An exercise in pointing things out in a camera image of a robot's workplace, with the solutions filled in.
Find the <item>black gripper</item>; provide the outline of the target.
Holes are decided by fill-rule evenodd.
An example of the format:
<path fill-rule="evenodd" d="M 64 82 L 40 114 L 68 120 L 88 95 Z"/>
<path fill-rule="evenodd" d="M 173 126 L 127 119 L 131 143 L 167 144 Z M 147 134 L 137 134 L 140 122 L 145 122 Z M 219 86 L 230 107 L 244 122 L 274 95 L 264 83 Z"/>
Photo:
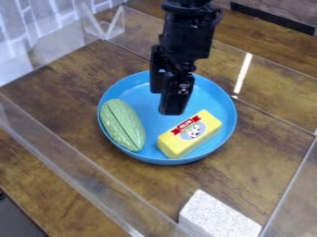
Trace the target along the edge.
<path fill-rule="evenodd" d="M 165 57 L 180 71 L 195 71 L 194 62 L 208 57 L 223 11 L 211 0 L 163 0 L 160 7 L 165 15 L 159 45 L 151 47 L 149 91 L 160 93 L 159 113 L 175 116 L 184 112 L 190 101 L 194 76 L 190 73 L 164 74 Z"/>

